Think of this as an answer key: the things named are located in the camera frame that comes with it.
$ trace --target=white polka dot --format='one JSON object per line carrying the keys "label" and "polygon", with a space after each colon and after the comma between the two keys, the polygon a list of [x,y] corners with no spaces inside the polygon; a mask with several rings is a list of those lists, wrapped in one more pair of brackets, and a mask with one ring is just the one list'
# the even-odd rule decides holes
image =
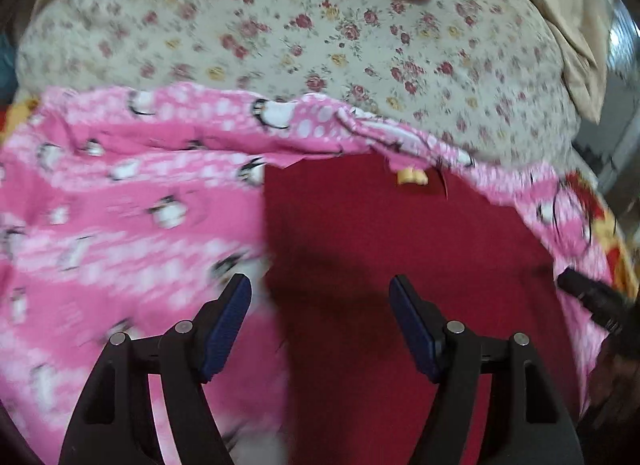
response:
{"label": "white polka dot", "polygon": [[331,109],[329,106],[323,106],[320,112],[318,113],[318,121],[326,122],[330,120],[333,115],[334,115],[333,109]]}
{"label": "white polka dot", "polygon": [[234,153],[231,155],[231,163],[232,164],[242,164],[246,160],[246,155],[242,153]]}
{"label": "white polka dot", "polygon": [[216,105],[216,113],[218,113],[219,115],[226,114],[226,112],[229,109],[229,105],[230,105],[229,99],[220,99],[220,101]]}
{"label": "white polka dot", "polygon": [[302,138],[306,138],[311,134],[311,121],[308,119],[303,120],[302,122],[300,122],[300,124],[298,125],[298,134],[302,137]]}
{"label": "white polka dot", "polygon": [[460,162],[460,164],[468,166],[469,164],[471,164],[471,156],[469,156],[469,153],[467,153],[466,151],[459,150],[458,161]]}

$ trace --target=pink fabric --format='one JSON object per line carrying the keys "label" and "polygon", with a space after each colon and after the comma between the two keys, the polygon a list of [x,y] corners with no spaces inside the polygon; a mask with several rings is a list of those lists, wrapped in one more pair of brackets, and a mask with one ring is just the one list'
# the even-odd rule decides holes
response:
{"label": "pink fabric", "polygon": [[[562,239],[540,221],[537,210],[558,189],[547,164],[508,171],[476,163],[433,135],[322,94],[288,105],[258,99],[189,83],[149,94],[50,89],[5,144],[0,400],[45,463],[57,462],[108,335],[163,333],[217,297],[235,271],[252,279],[254,302],[207,399],[222,433],[239,423],[279,428],[286,361],[261,286],[268,261],[259,171],[251,171],[262,162],[375,150],[394,169],[451,165],[493,203],[516,207],[557,271],[571,264],[610,280],[599,245],[577,249],[584,221],[568,194],[556,203]],[[574,299],[559,298],[586,405],[604,333]],[[165,462],[177,464],[157,381],[152,401]]]}

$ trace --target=red cloth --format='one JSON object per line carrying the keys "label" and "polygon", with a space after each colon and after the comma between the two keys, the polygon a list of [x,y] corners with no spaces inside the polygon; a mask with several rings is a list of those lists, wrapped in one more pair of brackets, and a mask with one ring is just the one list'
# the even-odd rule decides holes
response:
{"label": "red cloth", "polygon": [[[578,384],[552,259],[510,207],[445,172],[396,186],[378,155],[267,167],[264,193],[290,365],[296,465],[404,465],[436,386],[419,374],[387,301],[396,273],[477,334],[527,333],[570,412]],[[478,457],[482,377],[463,463]]]}

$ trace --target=small yellow object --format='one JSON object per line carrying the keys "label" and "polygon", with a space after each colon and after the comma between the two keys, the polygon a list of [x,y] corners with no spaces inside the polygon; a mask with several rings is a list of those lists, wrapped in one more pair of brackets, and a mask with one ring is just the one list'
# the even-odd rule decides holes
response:
{"label": "small yellow object", "polygon": [[0,132],[0,144],[9,138],[16,127],[27,121],[39,104],[40,101],[38,99],[30,98],[18,102],[7,109],[4,129]]}
{"label": "small yellow object", "polygon": [[398,185],[427,185],[428,183],[429,177],[422,169],[405,168],[398,171]]}

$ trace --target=floral bedsheet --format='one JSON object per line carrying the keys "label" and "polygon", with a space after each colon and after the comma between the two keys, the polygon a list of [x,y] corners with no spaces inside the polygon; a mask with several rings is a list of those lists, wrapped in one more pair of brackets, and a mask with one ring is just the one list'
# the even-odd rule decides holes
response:
{"label": "floral bedsheet", "polygon": [[195,81],[324,92],[507,166],[575,167],[562,58],[528,0],[56,0],[18,56],[24,92]]}

